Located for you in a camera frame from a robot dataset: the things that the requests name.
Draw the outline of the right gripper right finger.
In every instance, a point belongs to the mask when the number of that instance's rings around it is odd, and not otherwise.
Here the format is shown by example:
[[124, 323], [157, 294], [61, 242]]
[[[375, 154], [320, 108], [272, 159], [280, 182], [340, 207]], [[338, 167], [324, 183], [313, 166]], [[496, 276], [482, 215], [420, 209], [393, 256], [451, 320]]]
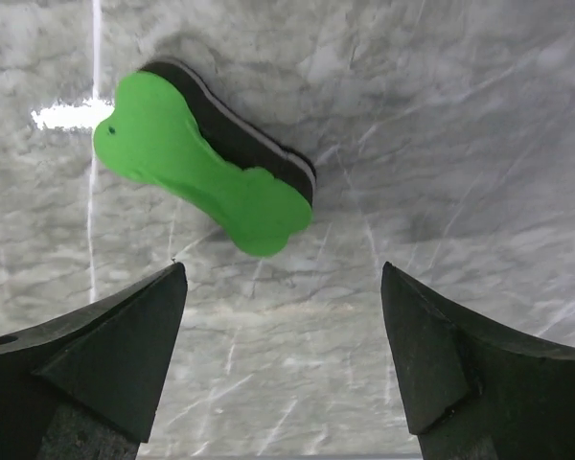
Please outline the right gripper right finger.
[[392, 264], [385, 330], [425, 459], [575, 459], [575, 348], [504, 326]]

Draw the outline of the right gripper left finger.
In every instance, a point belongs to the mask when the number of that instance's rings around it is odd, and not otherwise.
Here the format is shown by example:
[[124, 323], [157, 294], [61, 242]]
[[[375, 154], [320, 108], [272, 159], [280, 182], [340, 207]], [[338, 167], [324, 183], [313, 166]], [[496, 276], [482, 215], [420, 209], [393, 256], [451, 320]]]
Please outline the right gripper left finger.
[[185, 267], [0, 336], [0, 459], [133, 459], [150, 438]]

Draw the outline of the green whiteboard eraser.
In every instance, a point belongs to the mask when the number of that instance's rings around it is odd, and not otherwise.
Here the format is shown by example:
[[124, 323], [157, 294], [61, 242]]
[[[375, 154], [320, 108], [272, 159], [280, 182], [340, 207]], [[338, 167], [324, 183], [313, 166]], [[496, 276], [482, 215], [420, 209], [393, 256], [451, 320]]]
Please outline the green whiteboard eraser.
[[312, 222], [312, 162], [237, 115], [177, 59], [119, 81], [93, 147], [112, 172], [194, 205], [248, 255], [279, 253]]

